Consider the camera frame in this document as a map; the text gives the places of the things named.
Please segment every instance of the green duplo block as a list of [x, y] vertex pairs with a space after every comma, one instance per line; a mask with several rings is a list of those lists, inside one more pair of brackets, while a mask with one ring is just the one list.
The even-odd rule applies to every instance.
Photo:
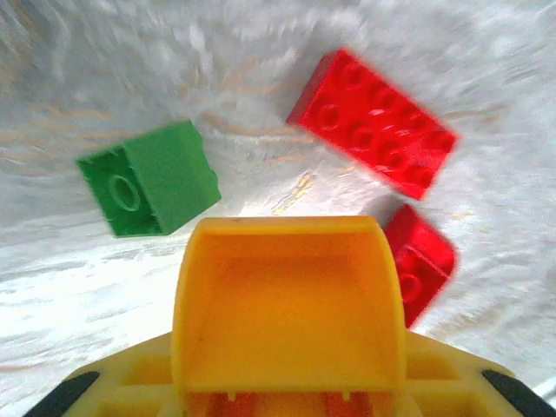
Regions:
[[221, 199], [192, 122], [78, 159], [118, 237], [169, 235]]

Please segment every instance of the red lego brick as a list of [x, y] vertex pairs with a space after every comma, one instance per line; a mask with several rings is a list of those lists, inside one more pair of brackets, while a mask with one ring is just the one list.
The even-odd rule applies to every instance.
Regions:
[[326, 54], [288, 117], [421, 199], [457, 137], [352, 53]]
[[345, 401], [340, 393], [326, 395], [327, 417], [373, 417], [373, 409], [366, 393], [351, 393]]
[[457, 254], [453, 245], [408, 205], [396, 213], [385, 233], [400, 277], [409, 328], [451, 277]]
[[227, 394], [214, 394], [208, 405], [207, 417], [251, 417], [254, 410], [253, 394], [237, 394], [233, 400]]

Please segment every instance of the orange plastic part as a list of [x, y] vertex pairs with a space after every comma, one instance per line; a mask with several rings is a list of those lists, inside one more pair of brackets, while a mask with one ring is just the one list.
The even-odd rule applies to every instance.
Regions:
[[203, 220], [176, 293], [175, 387], [192, 417], [213, 393], [395, 392], [406, 373], [399, 299], [369, 217]]
[[172, 334], [78, 369], [25, 417], [555, 415], [507, 369], [406, 330], [402, 314], [370, 218], [204, 220]]

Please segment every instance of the duplo block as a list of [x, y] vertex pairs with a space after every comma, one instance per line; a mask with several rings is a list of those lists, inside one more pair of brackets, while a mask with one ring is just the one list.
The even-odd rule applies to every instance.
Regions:
[[366, 164], [421, 199], [457, 137], [351, 52], [325, 55], [288, 123]]
[[398, 271], [409, 328], [452, 276], [457, 253], [452, 243], [409, 205], [396, 213], [385, 233]]
[[76, 161], [117, 237], [169, 235], [221, 199], [190, 121]]

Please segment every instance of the yellow plastic toy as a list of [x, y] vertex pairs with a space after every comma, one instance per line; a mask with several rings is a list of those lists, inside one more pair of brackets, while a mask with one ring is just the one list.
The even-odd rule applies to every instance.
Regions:
[[172, 333], [79, 369], [26, 416], [551, 413], [503, 367], [405, 329], [372, 218], [322, 217], [201, 221]]

